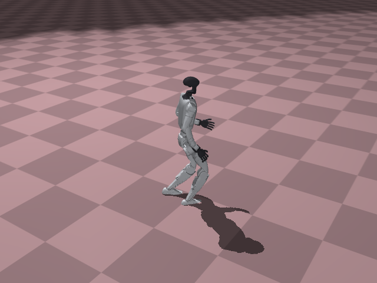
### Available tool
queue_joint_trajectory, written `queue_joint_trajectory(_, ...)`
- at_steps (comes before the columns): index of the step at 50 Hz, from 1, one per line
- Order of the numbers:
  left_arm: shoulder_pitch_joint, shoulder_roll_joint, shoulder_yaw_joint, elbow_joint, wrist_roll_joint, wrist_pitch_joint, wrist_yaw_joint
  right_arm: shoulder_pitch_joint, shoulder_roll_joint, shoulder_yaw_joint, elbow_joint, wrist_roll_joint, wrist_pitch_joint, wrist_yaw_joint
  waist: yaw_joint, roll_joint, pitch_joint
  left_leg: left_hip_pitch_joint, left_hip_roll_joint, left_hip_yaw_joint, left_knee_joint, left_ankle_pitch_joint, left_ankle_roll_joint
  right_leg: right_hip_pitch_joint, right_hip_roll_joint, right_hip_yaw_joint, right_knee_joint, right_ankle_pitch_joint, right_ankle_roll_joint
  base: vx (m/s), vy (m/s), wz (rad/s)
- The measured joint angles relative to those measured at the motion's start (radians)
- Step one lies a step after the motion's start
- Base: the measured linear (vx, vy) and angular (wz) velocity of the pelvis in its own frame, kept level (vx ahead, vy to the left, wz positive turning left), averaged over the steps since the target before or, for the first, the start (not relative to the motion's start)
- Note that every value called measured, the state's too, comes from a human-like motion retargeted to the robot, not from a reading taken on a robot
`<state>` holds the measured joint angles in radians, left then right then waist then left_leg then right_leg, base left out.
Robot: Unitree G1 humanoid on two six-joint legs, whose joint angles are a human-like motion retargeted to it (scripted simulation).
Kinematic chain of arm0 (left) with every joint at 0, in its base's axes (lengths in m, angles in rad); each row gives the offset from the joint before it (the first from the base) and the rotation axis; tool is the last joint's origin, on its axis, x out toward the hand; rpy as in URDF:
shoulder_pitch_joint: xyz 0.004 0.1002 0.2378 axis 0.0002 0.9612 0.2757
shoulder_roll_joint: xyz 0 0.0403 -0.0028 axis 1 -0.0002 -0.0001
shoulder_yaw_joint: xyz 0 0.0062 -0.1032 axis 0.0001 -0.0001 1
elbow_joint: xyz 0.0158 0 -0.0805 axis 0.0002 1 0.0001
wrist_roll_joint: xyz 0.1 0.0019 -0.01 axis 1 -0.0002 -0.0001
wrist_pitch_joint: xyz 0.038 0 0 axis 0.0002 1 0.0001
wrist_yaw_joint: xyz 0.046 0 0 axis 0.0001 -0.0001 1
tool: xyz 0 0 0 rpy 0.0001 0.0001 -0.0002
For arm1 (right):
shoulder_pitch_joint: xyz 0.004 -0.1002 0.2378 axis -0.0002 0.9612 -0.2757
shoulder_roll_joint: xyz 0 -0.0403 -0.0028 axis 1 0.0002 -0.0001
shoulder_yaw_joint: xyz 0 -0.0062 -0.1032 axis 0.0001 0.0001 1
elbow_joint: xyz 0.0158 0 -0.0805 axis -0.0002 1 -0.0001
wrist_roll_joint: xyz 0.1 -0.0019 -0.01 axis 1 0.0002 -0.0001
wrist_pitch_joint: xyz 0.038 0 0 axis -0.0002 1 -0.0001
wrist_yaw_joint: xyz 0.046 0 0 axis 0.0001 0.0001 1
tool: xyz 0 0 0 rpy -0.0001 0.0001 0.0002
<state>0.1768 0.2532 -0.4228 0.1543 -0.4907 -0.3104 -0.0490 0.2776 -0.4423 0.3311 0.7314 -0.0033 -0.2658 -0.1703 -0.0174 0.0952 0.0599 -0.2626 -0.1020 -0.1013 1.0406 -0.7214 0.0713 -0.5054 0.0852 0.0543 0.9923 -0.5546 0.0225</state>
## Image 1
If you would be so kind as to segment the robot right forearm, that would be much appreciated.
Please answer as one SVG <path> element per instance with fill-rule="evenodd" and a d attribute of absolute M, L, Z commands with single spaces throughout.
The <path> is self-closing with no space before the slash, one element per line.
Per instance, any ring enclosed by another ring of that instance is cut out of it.
<path fill-rule="evenodd" d="M 191 132 L 191 128 L 190 127 L 187 127 L 186 128 L 186 136 L 185 136 L 185 139 L 187 140 L 188 142 L 188 145 L 195 149 L 196 151 L 199 149 L 199 146 L 196 144 L 196 142 L 194 141 L 193 139 L 193 135 L 192 135 L 192 132 Z"/>

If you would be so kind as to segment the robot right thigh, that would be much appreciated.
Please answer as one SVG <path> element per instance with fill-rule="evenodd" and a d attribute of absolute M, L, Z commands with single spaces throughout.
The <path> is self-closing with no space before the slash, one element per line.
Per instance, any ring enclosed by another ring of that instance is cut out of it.
<path fill-rule="evenodd" d="M 207 160 L 204 161 L 202 163 L 202 160 L 201 158 L 199 158 L 198 156 L 198 153 L 196 153 L 188 144 L 188 142 L 186 141 L 185 143 L 183 143 L 183 150 L 185 151 L 185 153 L 189 156 L 191 155 L 194 159 L 194 161 L 201 167 L 198 171 L 197 171 L 197 175 L 199 177 L 199 174 L 202 172 L 202 171 L 205 171 L 207 172 L 207 175 L 208 175 L 208 164 L 207 164 Z M 205 157 L 204 157 L 205 158 Z M 203 159 L 204 160 L 204 159 Z"/>

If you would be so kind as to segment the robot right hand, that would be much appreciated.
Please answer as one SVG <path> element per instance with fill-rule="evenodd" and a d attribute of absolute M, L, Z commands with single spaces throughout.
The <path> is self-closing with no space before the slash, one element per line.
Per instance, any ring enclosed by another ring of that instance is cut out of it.
<path fill-rule="evenodd" d="M 193 149 L 193 148 L 192 148 Z M 202 160 L 202 163 L 204 162 L 204 161 L 206 161 L 207 160 L 207 157 L 208 157 L 208 154 L 206 153 L 206 152 L 208 152 L 207 150 L 203 150 L 203 149 L 201 149 L 200 147 L 199 147 L 199 149 L 196 151 L 195 149 L 193 149 L 196 153 L 198 153 L 198 156 L 199 156 L 199 158 L 201 158 L 201 160 Z M 205 158 L 204 158 L 205 157 Z M 204 160 L 203 160 L 204 159 Z"/>

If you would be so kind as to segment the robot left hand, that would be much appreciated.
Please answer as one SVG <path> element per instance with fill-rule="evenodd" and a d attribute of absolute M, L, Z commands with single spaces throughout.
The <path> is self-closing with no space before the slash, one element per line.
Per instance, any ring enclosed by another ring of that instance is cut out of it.
<path fill-rule="evenodd" d="M 196 120 L 200 120 L 200 119 L 196 119 Z M 208 120 L 211 120 L 211 119 L 206 119 L 206 120 L 200 120 L 200 123 L 199 123 L 199 125 L 198 126 L 202 126 L 202 127 L 204 127 L 204 128 L 207 128 L 207 129 L 210 129 L 210 130 L 212 130 L 211 128 L 214 128 L 214 127 L 212 127 L 212 126 L 214 126 L 213 124 L 210 124 L 210 123 L 214 123 L 214 122 L 211 122 L 211 121 L 208 121 Z M 197 125 L 197 124 L 196 124 Z M 209 126 L 209 125 L 211 125 L 211 126 Z M 208 127 L 207 127 L 208 126 Z M 211 128 L 209 128 L 209 127 L 211 127 Z"/>

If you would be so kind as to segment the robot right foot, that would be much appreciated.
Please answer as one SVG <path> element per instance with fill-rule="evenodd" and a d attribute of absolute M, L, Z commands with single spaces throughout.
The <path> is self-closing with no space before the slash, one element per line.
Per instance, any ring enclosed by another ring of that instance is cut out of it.
<path fill-rule="evenodd" d="M 192 199 L 191 201 L 190 200 L 189 200 L 189 202 L 187 202 L 187 199 L 184 199 L 184 200 L 182 200 L 181 204 L 182 205 L 189 205 L 189 204 L 195 204 L 195 203 L 201 202 L 201 199 Z"/>

